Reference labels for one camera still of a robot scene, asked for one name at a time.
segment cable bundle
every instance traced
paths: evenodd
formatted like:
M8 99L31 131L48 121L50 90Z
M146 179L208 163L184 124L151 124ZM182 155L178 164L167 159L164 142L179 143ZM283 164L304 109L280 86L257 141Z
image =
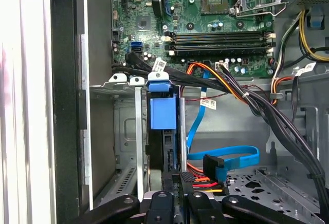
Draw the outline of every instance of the cable bundle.
M114 67L114 72L123 71L128 74L147 77L147 74L152 70L151 66L143 62L133 52L128 55L127 62L130 64L130 67ZM181 86L213 88L225 93L230 93L238 100L247 104L255 115L262 116L270 125L275 136L279 139L282 145L308 169L308 177L314 181L317 189L321 216L325 221L329 220L329 196L325 188L324 170L319 160L313 155L307 142L292 122L269 103L268 100L255 92L242 87L224 67L221 67L221 72L217 72L210 66L202 63L193 63L190 66L191 69L194 67L202 67L209 71L217 81L196 78L168 66L166 66L164 70L169 74L170 80L175 84L180 84Z

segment orange wire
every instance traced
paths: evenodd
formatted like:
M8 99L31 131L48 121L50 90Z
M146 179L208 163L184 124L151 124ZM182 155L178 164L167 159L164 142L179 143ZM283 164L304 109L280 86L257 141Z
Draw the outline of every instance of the orange wire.
M281 82L283 82L283 81L288 81L288 80L292 80L292 79L294 79L294 78L292 78L292 77L283 77L283 78L280 78L280 79L275 80L274 85L273 85L273 93L277 93L277 86L278 86ZM278 102L278 100L275 99L275 100L272 102L272 105L275 105L277 102Z
M193 69L193 67L197 65L200 66L204 69L207 69L209 72L211 72L214 76L216 76L217 78L219 78L219 80L221 81L222 84L225 85L225 87L230 90L230 92L239 100L245 102L245 100L243 100L242 97L240 97L229 85L228 83L225 81L225 79L222 78L222 76L220 76L217 72L215 72L213 69L211 69L209 66L199 63L199 62L195 62L193 64L190 65L189 69L188 69L188 74L190 74L191 70Z
M195 179L195 181L200 182L200 181L209 181L210 179L208 177L205 178L200 178L200 179Z
M199 173L202 173L203 174L203 170L201 169L198 169L197 167L193 166L192 164L190 163L187 163L187 166L189 166L190 168L194 169L195 171L199 172Z

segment white label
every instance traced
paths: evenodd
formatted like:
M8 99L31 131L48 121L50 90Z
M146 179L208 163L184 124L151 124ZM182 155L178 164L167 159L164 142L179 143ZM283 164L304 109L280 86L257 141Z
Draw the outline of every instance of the white label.
M296 73L295 77L299 77L301 74L303 74L305 72L305 69L302 68L300 70L298 70L298 72Z
M204 97L207 97L207 93L206 92L204 92L204 91L201 91L201 98L204 98Z
M300 69L300 70L296 73L295 76L298 77L298 76L300 76L300 75L303 74L303 73L313 71L313 69L314 69L314 67L315 67L316 64L317 64L316 62L313 62L313 63L309 63L309 64L307 64L307 65L305 66L305 68Z
M163 71L166 67L166 61L161 59L160 57L156 58L152 71Z
M307 64L305 66L305 68L304 68L304 72L303 73L309 72L309 71L313 71L313 69L314 69L314 67L315 67L316 64L317 64L316 62Z
M202 100L200 100L200 105L204 106L204 107L207 107L207 108L210 108L210 109L213 109L213 110L216 110L216 101L211 100L211 99L202 99Z

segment blue sata port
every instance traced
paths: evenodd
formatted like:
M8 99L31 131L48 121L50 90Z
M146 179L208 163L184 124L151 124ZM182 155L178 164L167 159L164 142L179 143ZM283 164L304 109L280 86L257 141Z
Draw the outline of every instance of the blue sata port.
M143 43L142 42L131 42L130 46L131 46L131 48L142 48Z

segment capacitor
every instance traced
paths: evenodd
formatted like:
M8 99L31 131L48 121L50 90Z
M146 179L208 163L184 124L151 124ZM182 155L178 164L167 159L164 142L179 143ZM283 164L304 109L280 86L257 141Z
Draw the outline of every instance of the capacitor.
M211 27L212 27L212 28L211 28L212 30L217 29L217 27L218 27L218 23L212 23Z

